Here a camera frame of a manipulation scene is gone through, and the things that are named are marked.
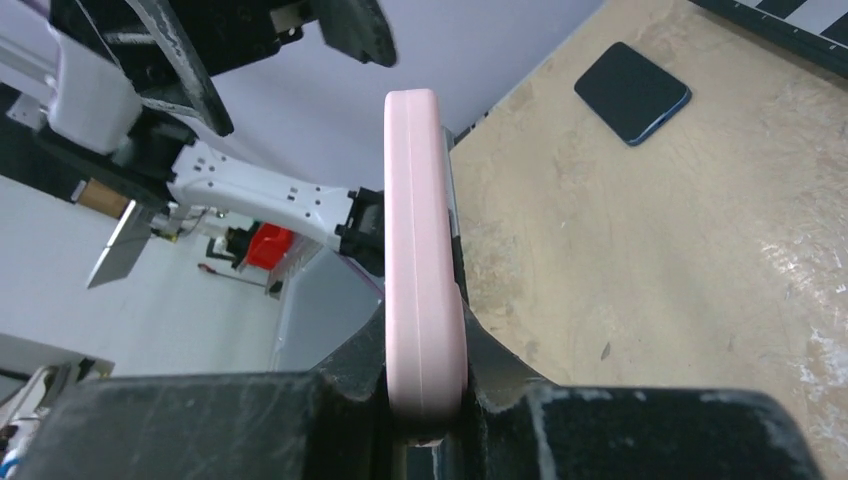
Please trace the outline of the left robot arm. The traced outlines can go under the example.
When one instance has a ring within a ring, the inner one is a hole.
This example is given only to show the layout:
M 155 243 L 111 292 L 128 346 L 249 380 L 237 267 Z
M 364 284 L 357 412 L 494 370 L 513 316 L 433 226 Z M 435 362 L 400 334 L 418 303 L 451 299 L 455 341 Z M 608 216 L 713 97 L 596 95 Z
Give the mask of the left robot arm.
M 380 192 L 309 183 L 223 154 L 187 124 L 234 130 L 217 74 L 267 59 L 316 23 L 325 44 L 392 67 L 376 1 L 52 1 L 59 59 L 36 141 L 130 204 L 87 284 L 128 276 L 149 239 L 178 235 L 193 208 L 286 228 L 384 272 Z

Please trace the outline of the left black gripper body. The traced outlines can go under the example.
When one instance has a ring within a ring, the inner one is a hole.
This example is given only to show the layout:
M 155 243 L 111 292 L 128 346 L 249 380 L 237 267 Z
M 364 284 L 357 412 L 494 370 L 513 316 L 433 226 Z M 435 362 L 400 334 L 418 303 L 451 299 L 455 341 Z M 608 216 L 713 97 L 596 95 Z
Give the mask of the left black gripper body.
M 302 38 L 315 20 L 308 1 L 172 1 L 207 73 L 263 60 Z M 178 76 L 148 29 L 125 1 L 52 1 L 49 23 L 119 66 L 138 92 L 168 86 Z

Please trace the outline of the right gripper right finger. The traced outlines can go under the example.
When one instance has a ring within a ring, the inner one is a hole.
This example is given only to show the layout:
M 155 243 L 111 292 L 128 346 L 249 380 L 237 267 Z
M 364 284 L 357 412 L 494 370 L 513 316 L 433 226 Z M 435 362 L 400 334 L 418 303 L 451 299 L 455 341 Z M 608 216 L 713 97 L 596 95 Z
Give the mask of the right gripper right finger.
M 788 412 L 757 391 L 558 385 L 464 314 L 469 387 L 441 479 L 819 479 Z

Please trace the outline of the aluminium table frame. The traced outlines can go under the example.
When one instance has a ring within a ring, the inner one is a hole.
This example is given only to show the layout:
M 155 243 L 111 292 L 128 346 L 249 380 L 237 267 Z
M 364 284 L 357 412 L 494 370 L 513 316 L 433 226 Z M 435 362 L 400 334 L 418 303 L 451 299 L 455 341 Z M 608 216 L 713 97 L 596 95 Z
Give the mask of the aluminium table frame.
M 453 177 L 453 169 L 450 152 L 455 145 L 453 133 L 446 127 L 442 127 L 444 138 L 444 167 L 446 180 L 446 195 L 449 210 L 449 225 L 452 242 L 453 262 L 456 267 L 462 264 L 462 247 L 461 233 L 458 215 L 458 206 L 456 198 L 455 181 Z

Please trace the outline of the black white chessboard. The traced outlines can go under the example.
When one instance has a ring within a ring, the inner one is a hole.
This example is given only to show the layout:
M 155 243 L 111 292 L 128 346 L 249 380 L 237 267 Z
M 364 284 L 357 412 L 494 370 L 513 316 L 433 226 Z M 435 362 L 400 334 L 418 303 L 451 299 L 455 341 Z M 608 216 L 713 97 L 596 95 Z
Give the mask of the black white chessboard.
M 691 2 L 839 77 L 847 77 L 847 0 Z

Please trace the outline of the blue phone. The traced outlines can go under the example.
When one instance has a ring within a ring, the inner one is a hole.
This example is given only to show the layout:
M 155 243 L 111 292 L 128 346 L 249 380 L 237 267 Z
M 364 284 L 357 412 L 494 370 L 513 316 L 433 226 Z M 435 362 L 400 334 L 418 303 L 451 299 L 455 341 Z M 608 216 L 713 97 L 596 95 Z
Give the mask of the blue phone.
M 574 92 L 628 146 L 655 133 L 692 98 L 691 89 L 623 42 L 612 44 Z

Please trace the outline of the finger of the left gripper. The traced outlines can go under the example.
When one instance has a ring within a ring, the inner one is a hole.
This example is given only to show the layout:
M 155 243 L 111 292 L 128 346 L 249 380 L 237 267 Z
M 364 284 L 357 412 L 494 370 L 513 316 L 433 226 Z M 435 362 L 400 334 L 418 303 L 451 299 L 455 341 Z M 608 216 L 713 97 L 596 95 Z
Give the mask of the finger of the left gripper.
M 329 47 L 363 64 L 396 65 L 392 30 L 377 0 L 319 0 L 314 14 Z
M 221 137 L 233 133 L 231 117 L 171 4 L 148 0 L 128 0 L 127 4 L 177 77 L 174 83 L 142 92 L 142 103 L 152 109 L 196 118 Z

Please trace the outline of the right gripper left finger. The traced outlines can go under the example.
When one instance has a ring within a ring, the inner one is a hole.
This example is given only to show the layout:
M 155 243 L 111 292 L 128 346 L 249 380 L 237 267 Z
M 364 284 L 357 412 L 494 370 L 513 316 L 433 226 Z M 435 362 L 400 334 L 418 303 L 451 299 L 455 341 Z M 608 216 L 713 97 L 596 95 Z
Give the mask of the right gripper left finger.
M 78 384 L 35 433 L 19 479 L 386 479 L 384 313 L 302 372 Z

